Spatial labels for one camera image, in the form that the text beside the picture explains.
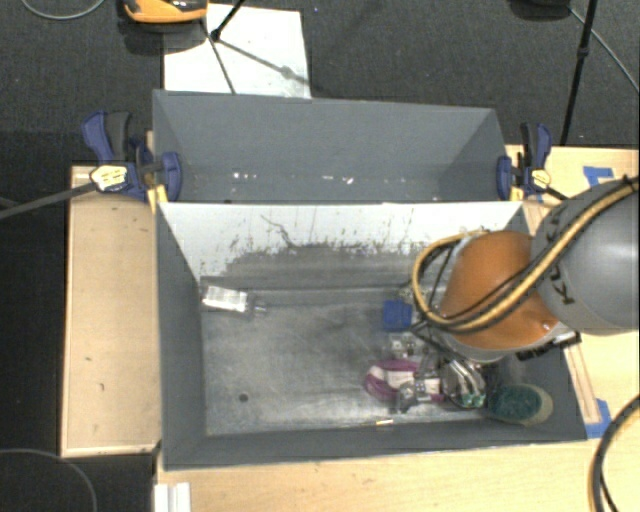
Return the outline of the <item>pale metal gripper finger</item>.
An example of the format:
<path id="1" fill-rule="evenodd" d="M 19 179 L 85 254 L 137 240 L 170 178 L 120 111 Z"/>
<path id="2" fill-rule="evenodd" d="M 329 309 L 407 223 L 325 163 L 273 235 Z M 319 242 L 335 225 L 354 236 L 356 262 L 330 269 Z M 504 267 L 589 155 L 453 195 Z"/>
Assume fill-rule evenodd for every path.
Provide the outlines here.
<path id="1" fill-rule="evenodd" d="M 421 355 L 421 340 L 412 333 L 392 333 L 389 349 L 393 359 L 415 358 Z"/>
<path id="2" fill-rule="evenodd" d="M 396 409 L 400 413 L 407 413 L 412 407 L 427 401 L 426 387 L 421 381 L 402 384 L 396 396 Z"/>

